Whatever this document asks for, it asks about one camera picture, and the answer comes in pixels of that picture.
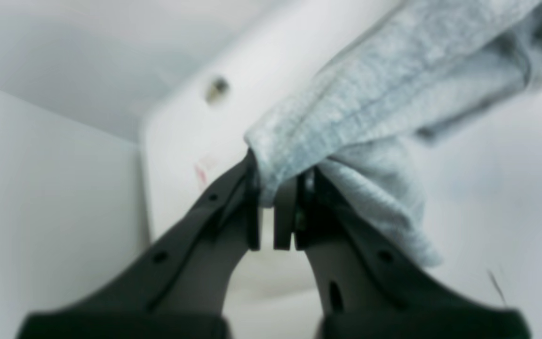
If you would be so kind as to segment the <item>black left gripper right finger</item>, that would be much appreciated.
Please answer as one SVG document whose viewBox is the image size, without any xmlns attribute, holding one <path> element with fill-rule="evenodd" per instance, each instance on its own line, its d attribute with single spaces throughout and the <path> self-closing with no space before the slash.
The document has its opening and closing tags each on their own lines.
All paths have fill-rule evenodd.
<svg viewBox="0 0 542 339">
<path fill-rule="evenodd" d="M 275 197 L 275 248 L 308 258 L 323 318 L 317 339 L 529 339 L 520 311 L 446 287 L 366 223 L 319 169 Z"/>
</svg>

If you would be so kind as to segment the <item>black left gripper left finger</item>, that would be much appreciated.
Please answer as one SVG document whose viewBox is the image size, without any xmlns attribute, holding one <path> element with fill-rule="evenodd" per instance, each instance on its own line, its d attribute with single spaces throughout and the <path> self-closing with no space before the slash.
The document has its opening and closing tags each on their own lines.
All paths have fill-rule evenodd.
<svg viewBox="0 0 542 339">
<path fill-rule="evenodd" d="M 56 311 L 30 314 L 20 339 L 231 339 L 228 285 L 261 247 L 254 153 L 222 174 L 187 214 L 118 277 Z"/>
</svg>

